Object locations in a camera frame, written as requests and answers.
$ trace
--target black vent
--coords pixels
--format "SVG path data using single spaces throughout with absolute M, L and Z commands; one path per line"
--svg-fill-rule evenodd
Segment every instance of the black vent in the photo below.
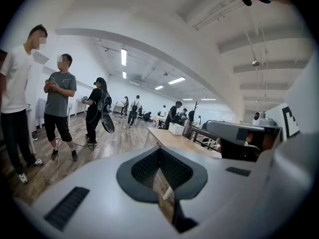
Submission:
M 75 187 L 46 216 L 44 216 L 44 219 L 56 229 L 63 231 L 65 225 L 89 192 L 88 189 Z
M 228 167 L 226 169 L 226 171 L 228 172 L 231 172 L 231 173 L 235 173 L 235 174 L 238 174 L 238 175 L 242 175 L 242 176 L 246 176 L 248 177 L 250 172 L 249 170 L 245 170 L 245 169 L 240 169 L 240 168 L 236 168 L 236 167 Z

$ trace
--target fluorescent light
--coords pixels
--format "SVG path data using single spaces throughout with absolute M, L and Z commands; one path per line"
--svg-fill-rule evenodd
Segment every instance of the fluorescent light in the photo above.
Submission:
M 178 78 L 176 80 L 173 80 L 173 81 L 169 82 L 168 84 L 174 84 L 174 83 L 181 82 L 181 81 L 184 81 L 184 80 L 186 80 L 184 77 L 180 77 L 180 78 Z
M 127 54 L 127 50 L 125 49 L 121 49 L 121 58 L 122 58 L 122 65 L 126 66 L 126 54 Z

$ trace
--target white ceiling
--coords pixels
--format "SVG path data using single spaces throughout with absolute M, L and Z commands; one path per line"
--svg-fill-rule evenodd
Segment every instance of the white ceiling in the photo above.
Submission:
M 271 2 L 264 4 L 252 0 L 253 5 L 245 6 L 240 0 L 138 0 L 177 13 L 182 20 L 193 27 L 205 41 L 218 47 L 220 56 L 228 70 L 238 80 L 247 110 L 258 107 L 270 109 L 283 102 L 287 89 L 298 77 L 314 49 L 313 42 L 302 18 L 292 5 Z M 252 66 L 252 49 L 260 66 Z M 120 43 L 108 40 L 93 41 L 96 51 L 114 75 L 122 76 Z M 104 47 L 117 51 L 105 51 Z M 213 94 L 180 70 L 159 61 L 157 58 L 126 47 L 128 76 L 143 82 L 143 86 L 159 90 L 175 99 L 213 97 Z M 185 76 L 186 81 L 169 86 L 167 82 Z

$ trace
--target hand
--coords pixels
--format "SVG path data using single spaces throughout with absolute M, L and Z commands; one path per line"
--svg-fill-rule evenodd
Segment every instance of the hand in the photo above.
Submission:
M 60 88 L 56 82 L 49 82 L 49 84 L 51 85 L 53 91 L 58 91 Z

